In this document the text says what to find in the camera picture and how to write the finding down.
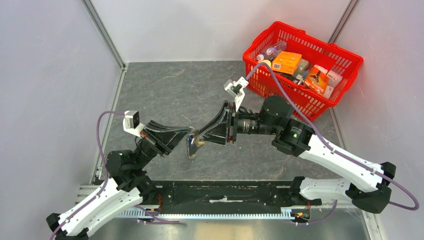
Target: clear plastic bottle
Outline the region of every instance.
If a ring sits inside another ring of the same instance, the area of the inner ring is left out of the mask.
[[[285,51],[286,48],[287,48],[287,42],[285,42],[283,40],[278,41],[276,44],[263,49],[256,56],[256,60],[258,62],[262,62],[263,60],[269,60],[269,61],[272,62],[274,59],[276,59],[276,57],[278,56],[278,54],[280,54],[281,52]]]

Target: red plastic basket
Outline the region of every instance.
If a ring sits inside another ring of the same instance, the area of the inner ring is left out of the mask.
[[[263,31],[244,52],[243,61],[246,63],[246,75],[258,64],[256,61],[258,53],[280,40],[287,42],[287,52],[302,54],[302,58],[311,64],[318,64],[328,70],[333,70],[343,77],[330,99],[326,99],[315,91],[276,74],[280,85],[290,99],[309,120],[314,121],[326,109],[339,103],[343,94],[355,81],[364,59],[334,43],[328,44],[309,36],[304,30],[276,21]],[[271,95],[283,95],[265,66],[256,70],[249,79],[247,87],[264,98]]]

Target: black cylinder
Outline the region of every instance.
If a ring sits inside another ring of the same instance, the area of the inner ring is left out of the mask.
[[[278,123],[283,125],[289,121],[293,113],[293,107],[286,103],[286,100],[280,95],[267,97],[262,104],[259,112],[259,119],[263,124],[275,126]]]
[[[237,119],[237,133],[238,134],[262,134],[262,135],[272,135],[276,133],[276,128],[274,126],[268,126],[258,119],[258,115],[255,115],[256,118],[251,115],[241,114]]]
[[[135,156],[131,150],[111,151],[106,158],[106,169],[112,177],[121,175],[122,167],[133,164]]]

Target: product box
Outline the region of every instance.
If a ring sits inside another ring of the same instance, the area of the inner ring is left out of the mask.
[[[302,54],[282,51],[278,56],[272,61],[272,70],[285,73],[285,74],[294,74],[296,69],[301,62]]]
[[[327,73],[327,76],[329,77],[328,79],[328,85],[330,87],[335,88],[343,79],[342,76],[340,76],[339,74],[335,73],[334,71],[330,70]]]
[[[329,99],[333,91],[334,91],[334,87],[327,85],[327,87],[325,88],[325,92],[322,96],[326,99]]]
[[[319,65],[314,65],[304,80],[304,85],[315,90],[319,94],[324,94],[329,83],[328,70]]]

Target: white enclosure wall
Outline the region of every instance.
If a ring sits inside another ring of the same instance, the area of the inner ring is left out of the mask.
[[[424,4],[366,0],[336,42],[364,58],[356,82],[336,107],[347,148],[397,165],[395,180],[424,201]],[[392,201],[413,203],[391,187]],[[423,239],[424,210],[388,206],[379,218],[389,240]]]
[[[124,62],[241,60],[275,21],[326,42],[349,0],[92,0]]]
[[[0,3],[0,233],[45,240],[94,169],[120,69],[80,0]]]

